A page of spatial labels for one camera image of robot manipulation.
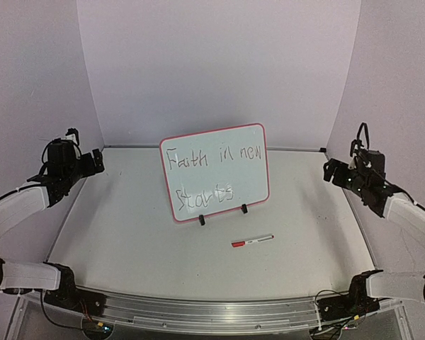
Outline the pink framed whiteboard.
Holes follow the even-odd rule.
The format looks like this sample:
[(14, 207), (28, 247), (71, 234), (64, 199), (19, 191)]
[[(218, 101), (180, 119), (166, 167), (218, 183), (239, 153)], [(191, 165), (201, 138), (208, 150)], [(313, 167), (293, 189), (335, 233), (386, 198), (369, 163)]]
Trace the pink framed whiteboard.
[(261, 123), (168, 137), (159, 153), (176, 222), (239, 210), (270, 196)]

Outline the whiteboard marker pen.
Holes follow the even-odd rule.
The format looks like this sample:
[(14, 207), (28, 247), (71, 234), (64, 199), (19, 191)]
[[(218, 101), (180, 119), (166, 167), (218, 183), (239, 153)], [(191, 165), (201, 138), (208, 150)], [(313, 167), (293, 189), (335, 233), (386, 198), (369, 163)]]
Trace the whiteboard marker pen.
[(267, 234), (267, 235), (262, 235), (262, 236), (259, 236), (259, 237), (253, 237), (253, 238), (248, 238), (248, 239), (243, 239), (243, 240), (233, 241), (233, 242), (245, 241), (246, 244), (244, 246), (246, 246), (246, 245), (249, 245), (249, 244), (258, 244), (258, 243), (265, 242), (265, 241), (272, 240), (272, 239), (274, 239), (274, 235), (273, 234)]

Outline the red marker cap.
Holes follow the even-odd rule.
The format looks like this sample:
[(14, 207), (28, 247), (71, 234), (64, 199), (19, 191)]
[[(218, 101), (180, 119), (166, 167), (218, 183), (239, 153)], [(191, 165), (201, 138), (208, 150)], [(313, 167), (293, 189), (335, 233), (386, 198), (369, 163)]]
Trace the red marker cap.
[(237, 247), (242, 247), (246, 244), (245, 241), (240, 241), (240, 242), (232, 242), (232, 247), (233, 248), (237, 248)]

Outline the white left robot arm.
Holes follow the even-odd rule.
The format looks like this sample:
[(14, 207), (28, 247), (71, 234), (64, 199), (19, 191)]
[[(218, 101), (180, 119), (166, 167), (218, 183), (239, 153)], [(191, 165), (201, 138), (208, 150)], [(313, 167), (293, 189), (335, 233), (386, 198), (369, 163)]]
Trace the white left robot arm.
[(39, 172), (0, 197), (0, 293), (38, 291), (63, 307), (82, 304), (73, 270), (45, 261), (55, 235), (48, 209), (84, 179), (104, 172), (99, 149), (82, 152), (76, 129), (48, 142)]

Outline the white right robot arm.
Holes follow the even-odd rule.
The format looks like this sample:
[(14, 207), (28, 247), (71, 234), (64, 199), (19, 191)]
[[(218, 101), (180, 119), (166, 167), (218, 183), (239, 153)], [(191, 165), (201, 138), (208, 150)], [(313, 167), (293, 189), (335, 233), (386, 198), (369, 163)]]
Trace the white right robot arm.
[[(425, 207), (401, 187), (385, 178), (385, 156), (377, 151), (356, 149), (351, 162), (328, 160), (324, 180), (346, 189), (361, 199), (378, 217), (399, 227), (399, 240), (411, 239), (425, 253)], [(327, 315), (349, 315), (376, 311), (380, 301), (411, 300), (425, 305), (425, 273), (364, 271), (351, 279), (344, 295), (323, 298), (319, 306)]]

